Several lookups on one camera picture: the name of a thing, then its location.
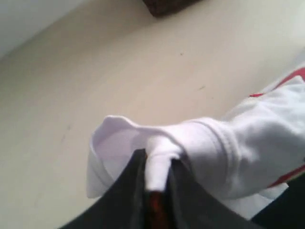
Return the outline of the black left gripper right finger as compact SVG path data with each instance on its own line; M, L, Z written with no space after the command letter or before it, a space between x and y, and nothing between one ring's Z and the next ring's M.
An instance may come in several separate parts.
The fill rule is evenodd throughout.
M173 160L168 174L171 229L260 229L211 196L180 160Z

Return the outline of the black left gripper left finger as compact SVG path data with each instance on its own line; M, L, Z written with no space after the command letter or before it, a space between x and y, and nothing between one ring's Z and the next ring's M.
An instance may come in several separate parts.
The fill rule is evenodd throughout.
M90 208L63 229L148 229L144 193L145 150L135 150L120 176Z

